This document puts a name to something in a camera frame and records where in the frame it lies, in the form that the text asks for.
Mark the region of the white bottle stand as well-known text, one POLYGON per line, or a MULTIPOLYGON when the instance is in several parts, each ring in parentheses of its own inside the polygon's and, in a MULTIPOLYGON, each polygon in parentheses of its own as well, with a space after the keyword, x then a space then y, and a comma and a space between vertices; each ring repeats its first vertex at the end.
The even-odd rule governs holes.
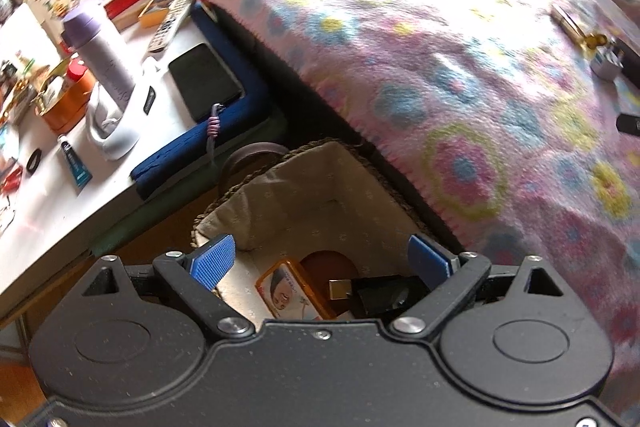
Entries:
POLYGON ((99 83, 93 88, 85 122, 90 141, 105 159, 123 158, 142 137, 157 99, 158 75, 157 60, 147 57, 142 63, 142 77, 125 109, 120 109, 99 83))

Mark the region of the blue tube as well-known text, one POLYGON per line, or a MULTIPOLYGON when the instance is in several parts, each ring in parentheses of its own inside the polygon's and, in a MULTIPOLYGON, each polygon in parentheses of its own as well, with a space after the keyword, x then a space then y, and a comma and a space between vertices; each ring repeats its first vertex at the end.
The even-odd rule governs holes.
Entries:
POLYGON ((72 144, 68 142, 65 135, 58 136, 58 146, 64 156, 68 169, 70 169, 70 174, 74 180, 76 190, 78 193, 81 193, 92 181, 93 175, 76 150, 72 147, 72 144))

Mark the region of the small wooden block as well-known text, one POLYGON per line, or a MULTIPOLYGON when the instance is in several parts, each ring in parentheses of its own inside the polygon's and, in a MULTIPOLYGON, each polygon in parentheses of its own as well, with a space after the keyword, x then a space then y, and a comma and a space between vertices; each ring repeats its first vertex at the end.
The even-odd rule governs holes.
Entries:
POLYGON ((348 300, 350 295, 352 295, 351 280, 329 280, 329 296, 332 301, 348 300))

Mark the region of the woven lined basket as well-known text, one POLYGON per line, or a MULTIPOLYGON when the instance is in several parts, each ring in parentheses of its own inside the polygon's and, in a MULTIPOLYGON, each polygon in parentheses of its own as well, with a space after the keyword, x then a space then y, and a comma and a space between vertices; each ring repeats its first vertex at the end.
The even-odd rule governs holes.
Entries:
POLYGON ((235 262, 220 298, 255 325, 274 317, 258 280, 279 261, 335 251, 362 277, 411 274, 410 236, 428 234, 424 217, 353 148, 312 142, 231 187, 194 221, 193 243, 220 234, 235 241, 235 262))

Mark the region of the black smartphone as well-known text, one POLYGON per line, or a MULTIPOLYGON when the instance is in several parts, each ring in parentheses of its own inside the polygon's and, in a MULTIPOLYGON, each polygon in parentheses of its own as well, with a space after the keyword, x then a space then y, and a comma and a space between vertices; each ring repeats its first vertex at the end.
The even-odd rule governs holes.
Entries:
POLYGON ((168 64, 191 118, 203 122, 212 107, 228 107, 244 95, 243 87, 219 54, 200 43, 168 64))

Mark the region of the white plug adapter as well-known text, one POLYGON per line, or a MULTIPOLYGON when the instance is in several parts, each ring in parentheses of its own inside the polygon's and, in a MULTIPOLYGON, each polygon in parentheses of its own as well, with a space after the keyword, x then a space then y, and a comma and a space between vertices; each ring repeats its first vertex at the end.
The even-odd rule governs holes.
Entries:
POLYGON ((622 72, 623 64, 610 48, 596 49, 590 62, 590 69, 599 79, 614 81, 622 72))

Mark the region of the red round lid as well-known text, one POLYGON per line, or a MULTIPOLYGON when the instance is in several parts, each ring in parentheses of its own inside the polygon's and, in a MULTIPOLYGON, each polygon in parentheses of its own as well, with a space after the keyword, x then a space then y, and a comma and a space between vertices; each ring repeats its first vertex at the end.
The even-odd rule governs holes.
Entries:
POLYGON ((359 277, 354 262, 338 251, 315 251, 299 261, 310 285, 321 297, 322 303, 335 315, 349 309, 347 300, 330 299, 330 280, 351 280, 359 277))

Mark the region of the gold lipstick tube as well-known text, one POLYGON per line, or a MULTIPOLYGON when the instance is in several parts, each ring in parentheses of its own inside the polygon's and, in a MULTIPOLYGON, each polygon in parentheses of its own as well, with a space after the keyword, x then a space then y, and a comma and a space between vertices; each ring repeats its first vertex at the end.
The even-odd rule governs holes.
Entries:
POLYGON ((586 41, 586 35, 574 20, 560 6, 551 5, 550 16, 552 20, 565 32, 570 40, 580 46, 586 41))

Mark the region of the orange round tin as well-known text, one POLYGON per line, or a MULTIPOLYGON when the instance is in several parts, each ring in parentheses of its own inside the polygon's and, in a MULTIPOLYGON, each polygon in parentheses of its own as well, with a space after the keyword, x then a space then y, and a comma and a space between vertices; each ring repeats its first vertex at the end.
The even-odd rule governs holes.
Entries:
POLYGON ((88 68, 81 67, 81 76, 73 75, 66 89, 49 106, 36 103, 35 114, 55 136, 66 134, 86 115, 96 78, 88 68))

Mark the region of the orange picture box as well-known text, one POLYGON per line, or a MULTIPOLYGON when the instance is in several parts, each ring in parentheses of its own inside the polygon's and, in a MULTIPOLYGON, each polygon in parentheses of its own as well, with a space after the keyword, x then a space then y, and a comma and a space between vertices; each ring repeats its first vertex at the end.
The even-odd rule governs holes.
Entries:
POLYGON ((290 259, 278 261, 258 277, 255 289, 276 319, 322 321, 335 317, 304 269, 290 259))

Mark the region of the purple thermos bottle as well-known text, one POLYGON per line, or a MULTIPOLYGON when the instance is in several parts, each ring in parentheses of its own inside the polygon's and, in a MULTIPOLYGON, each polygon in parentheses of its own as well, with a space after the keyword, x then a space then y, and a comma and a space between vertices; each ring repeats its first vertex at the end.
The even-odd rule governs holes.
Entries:
POLYGON ((125 110, 138 75, 122 35, 99 6, 81 3, 62 19, 62 39, 79 54, 120 110, 125 110))

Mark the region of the black oval case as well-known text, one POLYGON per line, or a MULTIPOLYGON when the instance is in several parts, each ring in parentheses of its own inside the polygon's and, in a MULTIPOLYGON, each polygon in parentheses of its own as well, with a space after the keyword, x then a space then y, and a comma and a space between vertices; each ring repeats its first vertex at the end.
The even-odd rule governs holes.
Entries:
POLYGON ((622 73, 636 88, 640 88, 640 56, 623 40, 614 38, 612 50, 622 63, 622 73))

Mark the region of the dark blue cloth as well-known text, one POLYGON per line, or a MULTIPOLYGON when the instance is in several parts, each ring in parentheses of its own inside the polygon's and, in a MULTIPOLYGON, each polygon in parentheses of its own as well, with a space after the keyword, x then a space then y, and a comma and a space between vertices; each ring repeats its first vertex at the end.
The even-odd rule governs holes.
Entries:
POLYGON ((203 43, 216 51, 231 69, 244 90, 244 95, 228 107, 215 104, 210 116, 172 140, 134 167, 130 178, 138 195, 148 199, 172 176, 208 154, 215 147, 229 143, 266 120, 271 112, 272 96, 268 93, 266 74, 242 50, 238 40, 227 35, 197 3, 191 9, 191 20, 203 35, 203 43))

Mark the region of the amber glass bottle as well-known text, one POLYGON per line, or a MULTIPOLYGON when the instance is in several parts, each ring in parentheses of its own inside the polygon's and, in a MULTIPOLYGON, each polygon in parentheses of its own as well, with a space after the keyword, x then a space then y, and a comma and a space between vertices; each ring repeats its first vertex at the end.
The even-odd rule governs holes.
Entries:
POLYGON ((592 32, 591 34, 585 34, 582 36, 582 42, 580 45, 589 51, 594 51, 600 46, 606 46, 608 44, 608 36, 600 34, 600 32, 592 32))

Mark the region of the black square container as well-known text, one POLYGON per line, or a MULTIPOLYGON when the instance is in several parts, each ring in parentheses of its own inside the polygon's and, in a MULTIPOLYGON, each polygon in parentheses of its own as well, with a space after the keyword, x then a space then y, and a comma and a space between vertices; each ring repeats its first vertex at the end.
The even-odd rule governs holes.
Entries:
POLYGON ((363 277, 351 280, 350 283, 349 311, 356 319, 388 322, 399 317, 431 292, 416 275, 363 277))

